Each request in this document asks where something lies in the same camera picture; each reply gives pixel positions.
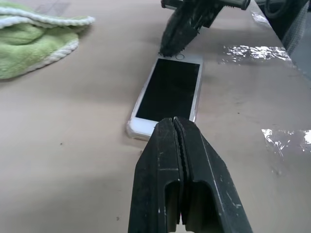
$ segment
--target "table surface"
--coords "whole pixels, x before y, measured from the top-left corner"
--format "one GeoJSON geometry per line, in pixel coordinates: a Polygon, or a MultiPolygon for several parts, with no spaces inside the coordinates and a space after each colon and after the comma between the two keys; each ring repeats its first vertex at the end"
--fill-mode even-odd
{"type": "MultiPolygon", "coordinates": [[[[64,16],[97,20],[79,48],[0,83],[3,233],[127,232],[146,142],[128,138],[124,125],[172,11],[159,0],[65,3],[64,16]]],[[[289,62],[233,62],[224,49],[281,47],[256,11],[254,2],[247,11],[225,8],[186,49],[205,61],[196,123],[227,164],[255,233],[309,233],[311,153],[281,158],[261,130],[310,130],[311,85],[289,62]]]]}

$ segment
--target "black screen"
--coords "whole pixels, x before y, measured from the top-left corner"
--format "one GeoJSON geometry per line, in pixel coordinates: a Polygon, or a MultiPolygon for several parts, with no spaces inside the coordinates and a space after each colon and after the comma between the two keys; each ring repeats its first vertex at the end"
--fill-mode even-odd
{"type": "Polygon", "coordinates": [[[189,119],[200,65],[158,59],[136,117],[189,119]]]}

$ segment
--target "white smartphone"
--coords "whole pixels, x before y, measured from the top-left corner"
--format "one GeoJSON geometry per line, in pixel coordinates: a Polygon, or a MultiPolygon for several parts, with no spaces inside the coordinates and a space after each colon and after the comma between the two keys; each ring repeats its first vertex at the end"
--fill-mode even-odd
{"type": "Polygon", "coordinates": [[[200,56],[159,55],[126,125],[129,136],[149,140],[156,124],[167,117],[183,117],[194,122],[202,66],[200,56]]]}

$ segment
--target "clamp jaw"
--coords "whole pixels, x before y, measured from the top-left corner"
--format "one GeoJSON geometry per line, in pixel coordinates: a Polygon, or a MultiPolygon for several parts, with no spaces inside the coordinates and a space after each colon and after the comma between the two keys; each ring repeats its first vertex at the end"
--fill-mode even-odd
{"type": "Polygon", "coordinates": [[[135,169],[128,233],[252,233],[223,160],[188,120],[159,122],[135,169]]]}
{"type": "Polygon", "coordinates": [[[199,33],[209,28],[224,6],[246,10],[250,0],[162,0],[163,8],[175,9],[162,36],[160,54],[172,57],[199,33]]]}

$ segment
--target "green towel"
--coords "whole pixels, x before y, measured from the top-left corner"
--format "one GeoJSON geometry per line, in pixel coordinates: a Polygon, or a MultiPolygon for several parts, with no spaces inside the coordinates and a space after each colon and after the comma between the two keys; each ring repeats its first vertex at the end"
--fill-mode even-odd
{"type": "Polygon", "coordinates": [[[78,47],[78,33],[92,17],[52,17],[0,0],[0,79],[42,68],[78,47]]]}

